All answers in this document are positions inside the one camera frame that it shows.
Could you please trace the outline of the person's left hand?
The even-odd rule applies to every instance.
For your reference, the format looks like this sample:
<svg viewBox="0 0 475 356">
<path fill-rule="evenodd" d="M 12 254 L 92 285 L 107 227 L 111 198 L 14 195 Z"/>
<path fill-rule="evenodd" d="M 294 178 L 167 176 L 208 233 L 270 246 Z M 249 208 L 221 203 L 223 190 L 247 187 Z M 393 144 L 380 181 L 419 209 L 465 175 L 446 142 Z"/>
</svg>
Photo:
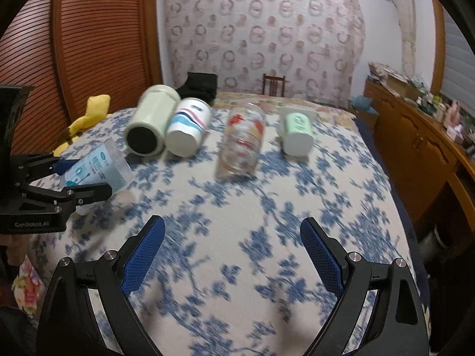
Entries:
<svg viewBox="0 0 475 356">
<path fill-rule="evenodd" d="M 9 265 L 19 266 L 23 263 L 30 238 L 29 235 L 0 235 L 0 245 L 7 248 Z"/>
</svg>

